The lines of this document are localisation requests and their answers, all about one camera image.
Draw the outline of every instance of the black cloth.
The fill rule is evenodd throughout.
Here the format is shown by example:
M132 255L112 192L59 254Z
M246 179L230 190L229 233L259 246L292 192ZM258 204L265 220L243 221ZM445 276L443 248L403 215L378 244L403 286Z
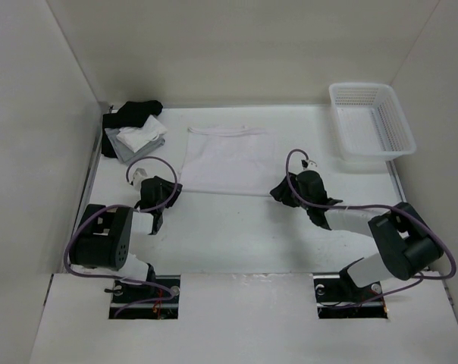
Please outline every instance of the black cloth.
M145 102L128 101L116 114L102 116L101 153L108 158L116 158L115 150L106 135L105 128L118 129L120 127L142 127L148 116L159 116L163 105L156 100Z

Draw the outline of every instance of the wire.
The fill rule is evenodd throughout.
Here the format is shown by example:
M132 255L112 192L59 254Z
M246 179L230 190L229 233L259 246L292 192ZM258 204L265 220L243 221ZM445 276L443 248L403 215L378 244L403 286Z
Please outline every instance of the wire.
M336 307L336 306L340 305L341 303L342 303L342 301L337 302L337 303L333 303L331 305L325 305L324 303L320 303L320 305L323 306L323 307Z
M127 171L126 171L126 180L127 180L127 182L129 182L128 176L129 176L129 172L130 172L131 167L135 163L137 163L138 161L141 161L143 159L155 159L157 161L160 161L160 162L164 163L165 165L168 166L168 168L170 168L170 171L174 176L174 189L172 190L170 196L164 202L158 204L157 206L150 207L149 209L140 210L140 212L151 212L151 211L155 211L157 209L160 209L160 208L166 206L171 201L172 197L174 197L175 193L177 192L178 179L177 179L177 173L175 172L174 168L167 161L165 161L164 159L159 158L159 157L147 156L147 157L142 157L142 158L137 159L136 161L132 162L128 166ZM109 278L109 279L117 279L117 280L121 280L122 279L123 282L141 284L141 285L145 285L145 286L155 287L155 288L158 288L159 290L164 290L165 292L168 292L168 294L169 294L168 297L148 298L148 299L138 300L138 301L134 301L134 302L128 303L128 304L120 307L114 313L114 317L115 318L120 314L120 312L122 312L124 309L127 309L128 307L130 307L132 305L136 305L138 303L147 303L147 302L152 302L152 301L158 301L158 300L160 300L160 301L169 301L169 300L171 300L171 299L173 299L175 297L175 292L174 291L172 291L170 288L168 288L166 286L162 286L161 284L157 284L157 283L153 283L153 282L147 282L147 281L139 281L137 279L121 277L121 276L118 276L118 275L88 275L88 274L80 273L80 272L75 271L75 270L72 269L71 264L69 263L69 252L71 251L71 248L74 245L74 243L79 238L80 233L82 233L83 230L91 222L93 222L96 218L98 218L100 215L104 214L108 210L115 209L115 208L118 208L118 207L128 207L129 209L133 208L132 206L126 206L126 205L111 205L111 206L106 206L106 207L98 210L97 212L95 212L91 216L89 216L84 221L84 223L82 223L81 226L79 226L78 229L72 235L72 238L69 240L69 243L67 243L67 246L66 246L65 251L64 251L64 256L63 256L63 262L64 262L64 267L65 267L66 271L68 273L72 274L72 275L75 275L76 277L82 277L82 278Z
M306 201L304 198L302 198L298 194L298 192L295 190L295 187L293 187L293 184L291 183L291 179L290 179L290 159L291 159L291 156L296 152L302 153L305 156L306 159L309 158L308 154L302 149L293 149L293 150L291 150L288 153L288 156L287 156L287 162L286 162L286 167L285 167L286 168L286 177L287 177L288 186L289 186L292 194L302 204L304 204L306 206L315 207L317 209L337 209L337 210L346 210L346 209L349 209L349 210L387 209L387 210L391 210L392 212L395 212L398 215L401 215L404 218L407 218L413 224L416 224L425 233L427 233L432 238L432 240L444 251L444 253L447 255L448 260L450 261L451 270L450 270L450 273L448 273L447 275L442 275L442 276L438 276L438 277L414 276L413 278L428 279L430 281L443 281L445 279L450 279L450 278L454 277L454 275L456 274L456 261L455 261L455 258L453 257L453 254L451 253L450 249L448 249L448 247L443 242L443 240L441 240L440 237L437 234L435 234L428 226L426 226L426 224L423 224L420 220L418 220L414 216L410 215L409 213L407 213L407 212L405 212L405 211L403 211L401 209L398 209L397 207L389 206L389 205L382 205L382 204L360 205L360 206L359 205L357 205L357 206L352 206L352 205L350 205L350 206L343 206L343 205L327 206L327 205L319 205L317 203L309 202L309 201Z
M404 286L404 287L401 287L401 288L397 288L396 290L390 290L389 292L386 292L386 293L380 293L380 294L378 294L378 295L376 295L374 297L371 297L371 298L369 298L367 300L364 300L362 302L359 302L359 303L351 303L350 305L344 305L344 306L335 306L335 307L332 307L332 309L353 309L353 308L356 308L356 307L360 307L364 303L369 303L369 302L372 302L372 301L376 301L376 300L381 299L382 297L389 296L390 294L402 292L404 290L408 290L410 288L413 288L413 287L417 286L418 284L422 283L423 280L425 279L425 276L423 275L423 273L419 272L418 274L421 277L418 277L417 278L418 280L416 282L408 284L407 286Z

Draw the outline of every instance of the red wire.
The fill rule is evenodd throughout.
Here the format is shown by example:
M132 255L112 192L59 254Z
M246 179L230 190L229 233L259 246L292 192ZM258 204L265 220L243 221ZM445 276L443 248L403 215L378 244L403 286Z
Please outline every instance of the red wire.
M158 290L158 297L162 298L163 297L163 291L162 290ZM153 305L153 312L158 312L158 320L160 319L160 316L162 314L162 301L161 300L158 300L155 302L155 304Z

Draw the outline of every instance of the white floor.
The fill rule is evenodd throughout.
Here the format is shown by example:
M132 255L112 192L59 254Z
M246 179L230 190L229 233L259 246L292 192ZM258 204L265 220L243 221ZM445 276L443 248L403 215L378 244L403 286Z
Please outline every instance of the white floor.
M385 163L341 161L329 111L322 106L168 109L158 118L169 129L167 142L153 155L165 158L179 171L189 126L268 127L278 135L281 179L287 153L298 147L318 162L329 196L355 204L399 202ZM138 165L149 174L172 179L159 162ZM295 156L292 168L301 171L300 156ZM134 206L140 194L125 182L125 170L117 160L102 156L90 201ZM133 253L153 264L158 274L338 271L377 251L372 239L322 230L302 209L269 197L182 193L175 206L164 212L164 221L158 235L134 234L130 243Z
M178 171L189 125L271 127L281 178L286 154L299 147L318 162L330 196L355 204L399 201L384 163L338 158L326 107L169 109L159 120L169 132L155 155ZM140 165L171 179L164 165ZM292 169L300 170L298 158ZM124 172L101 157L90 201L133 206L139 193ZM373 254L371 238L324 231L302 209L265 197L182 193L164 218L158 235L132 234L130 250L159 275L182 274L180 318L108 320L103 288L111 280L56 275L32 364L458 363L458 325L441 282L387 298L389 319L318 319L310 273L338 271ZM389 280L383 288L402 284Z

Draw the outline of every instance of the gray cloth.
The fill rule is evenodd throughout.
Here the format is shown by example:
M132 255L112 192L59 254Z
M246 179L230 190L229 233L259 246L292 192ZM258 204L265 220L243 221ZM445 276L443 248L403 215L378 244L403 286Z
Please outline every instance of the gray cloth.
M116 136L120 132L119 129L106 128L105 132L109 141L113 145L113 149L116 153L116 156L118 157L118 160L126 165L129 165L132 161L139 157L144 157L145 155L153 152L155 149L165 144L165 139L160 136L157 140L153 140L152 142L147 143L142 149L135 153L133 150L125 146L120 140L118 140Z

